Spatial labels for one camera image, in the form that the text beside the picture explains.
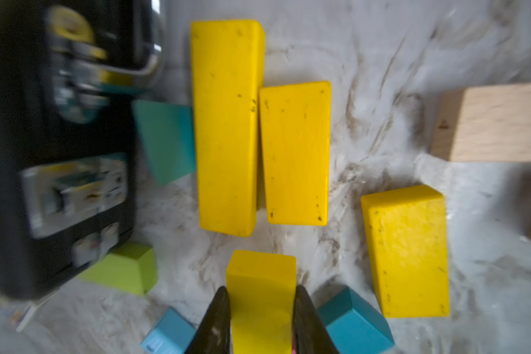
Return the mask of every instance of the green wooden block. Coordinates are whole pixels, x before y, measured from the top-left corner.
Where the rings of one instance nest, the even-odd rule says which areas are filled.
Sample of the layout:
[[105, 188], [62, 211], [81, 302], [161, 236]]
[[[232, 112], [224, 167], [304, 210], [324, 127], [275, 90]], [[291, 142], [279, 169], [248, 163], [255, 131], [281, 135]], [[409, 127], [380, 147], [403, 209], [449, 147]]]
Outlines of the green wooden block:
[[153, 248], [127, 242], [100, 262], [79, 274], [80, 279], [138, 295], [147, 294], [157, 283]]

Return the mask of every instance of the white marble surface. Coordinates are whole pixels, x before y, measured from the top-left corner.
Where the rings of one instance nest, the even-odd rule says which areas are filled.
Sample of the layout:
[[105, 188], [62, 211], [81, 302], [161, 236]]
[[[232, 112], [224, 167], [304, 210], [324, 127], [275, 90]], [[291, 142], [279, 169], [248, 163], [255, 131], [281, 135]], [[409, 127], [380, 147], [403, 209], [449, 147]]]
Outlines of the white marble surface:
[[0, 353], [140, 353], [167, 306], [199, 323], [236, 249], [297, 257], [317, 305], [346, 284], [377, 306], [360, 196], [422, 182], [447, 200], [452, 315], [390, 319], [389, 353], [531, 354], [531, 164], [426, 153], [441, 92], [531, 81], [531, 0], [172, 0], [159, 95], [191, 102], [189, 23], [224, 18], [261, 22], [266, 86], [332, 82], [328, 225], [270, 225], [261, 209], [250, 238], [201, 230], [195, 176], [158, 187], [141, 153], [134, 239], [155, 247], [156, 287], [72, 280], [22, 334], [0, 324]]

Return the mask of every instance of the light blue wooden block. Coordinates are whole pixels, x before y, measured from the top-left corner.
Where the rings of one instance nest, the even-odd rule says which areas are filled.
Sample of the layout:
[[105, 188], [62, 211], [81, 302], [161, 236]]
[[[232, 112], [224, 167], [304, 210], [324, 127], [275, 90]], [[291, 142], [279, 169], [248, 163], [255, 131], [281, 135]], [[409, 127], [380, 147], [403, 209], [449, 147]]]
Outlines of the light blue wooden block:
[[194, 335], [191, 324], [174, 309], [169, 309], [141, 345], [150, 354], [183, 354]]
[[191, 107], [135, 100], [134, 117], [157, 183], [165, 185], [195, 172]]
[[340, 354], [378, 354], [395, 345], [386, 319], [350, 288], [318, 312]]

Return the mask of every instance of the table surface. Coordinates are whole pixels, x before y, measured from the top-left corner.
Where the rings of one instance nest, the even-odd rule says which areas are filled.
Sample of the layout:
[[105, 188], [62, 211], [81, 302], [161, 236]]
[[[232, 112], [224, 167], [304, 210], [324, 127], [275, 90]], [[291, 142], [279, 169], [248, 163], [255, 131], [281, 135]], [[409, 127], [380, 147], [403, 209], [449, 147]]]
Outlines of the table surface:
[[156, 287], [72, 280], [21, 334], [0, 323], [0, 353], [141, 353], [167, 307], [200, 322], [236, 249], [297, 257], [316, 305], [349, 286], [377, 308], [360, 196], [425, 183], [447, 202], [451, 316], [390, 319], [389, 353], [531, 354], [531, 164], [427, 153], [441, 92], [531, 81], [531, 0], [173, 0], [166, 13], [156, 93], [171, 103], [191, 103], [198, 19], [258, 19], [266, 86], [332, 82], [328, 225], [271, 225], [261, 208], [250, 238], [201, 230], [196, 177], [159, 187], [140, 152], [134, 239], [155, 248]]

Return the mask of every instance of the yellow wooden block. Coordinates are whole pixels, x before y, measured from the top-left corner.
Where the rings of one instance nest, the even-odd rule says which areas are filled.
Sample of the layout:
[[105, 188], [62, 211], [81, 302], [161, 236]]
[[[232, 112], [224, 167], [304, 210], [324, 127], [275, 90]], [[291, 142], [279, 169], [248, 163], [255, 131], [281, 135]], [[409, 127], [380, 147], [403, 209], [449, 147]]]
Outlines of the yellow wooden block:
[[331, 83], [260, 90], [268, 221], [326, 225]]
[[199, 214], [206, 230], [242, 237], [254, 230], [265, 37], [255, 20], [191, 26]]
[[376, 297], [385, 317], [447, 316], [445, 199], [428, 186], [361, 198]]
[[297, 260], [234, 251], [227, 268], [234, 354], [290, 354]]

